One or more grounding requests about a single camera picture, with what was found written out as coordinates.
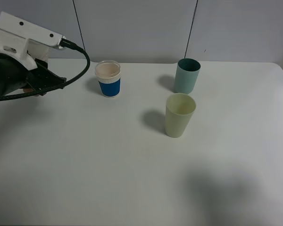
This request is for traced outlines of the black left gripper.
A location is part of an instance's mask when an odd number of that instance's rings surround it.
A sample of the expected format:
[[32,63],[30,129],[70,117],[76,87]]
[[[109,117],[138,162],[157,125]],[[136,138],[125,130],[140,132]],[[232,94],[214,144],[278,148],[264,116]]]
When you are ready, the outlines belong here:
[[0,53],[0,97],[17,89],[40,91],[66,82],[66,78],[48,69],[47,62],[39,59],[35,62],[37,68],[28,70],[16,59]]

